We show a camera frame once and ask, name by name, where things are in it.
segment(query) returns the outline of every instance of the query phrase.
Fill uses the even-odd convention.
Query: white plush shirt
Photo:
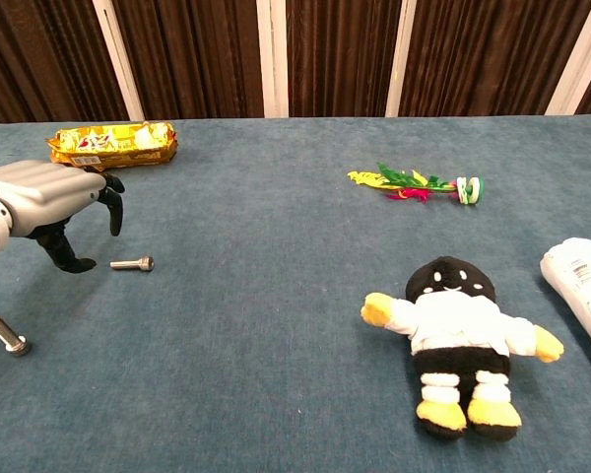
[[[424,294],[415,304],[395,300],[385,328],[409,335],[412,355],[448,347],[490,347],[505,356],[536,352],[532,322],[501,313],[484,296],[471,297],[460,291]]]

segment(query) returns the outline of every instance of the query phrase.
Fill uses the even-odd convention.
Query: yellow plush foot
[[[521,427],[521,417],[509,402],[473,399],[467,412],[475,430],[497,440],[510,440]]]
[[[430,434],[445,439],[459,439],[466,429],[466,417],[457,403],[423,401],[416,415]]]

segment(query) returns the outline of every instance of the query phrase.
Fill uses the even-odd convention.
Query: table surface
[[[0,125],[0,165],[47,160],[72,125]],[[99,204],[71,221],[94,270],[64,274],[29,240],[0,253],[0,316],[33,342],[20,359],[0,343],[0,472],[591,471],[591,340],[539,269],[591,238],[591,115],[173,125],[171,163],[114,172],[120,236]],[[347,178],[377,162],[486,192],[401,202]],[[152,273],[108,267],[145,253]],[[445,254],[565,346],[512,357],[510,442],[425,434],[409,341],[360,318]]]

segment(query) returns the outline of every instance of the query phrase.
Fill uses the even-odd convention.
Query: black plush head
[[[418,269],[407,282],[405,299],[415,303],[423,294],[455,290],[495,302],[489,277],[471,263],[452,256],[440,256]]]

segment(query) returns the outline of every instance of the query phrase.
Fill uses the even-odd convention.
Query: food package
[[[104,170],[168,163],[177,133],[170,123],[146,121],[58,130],[46,142],[53,163]]]

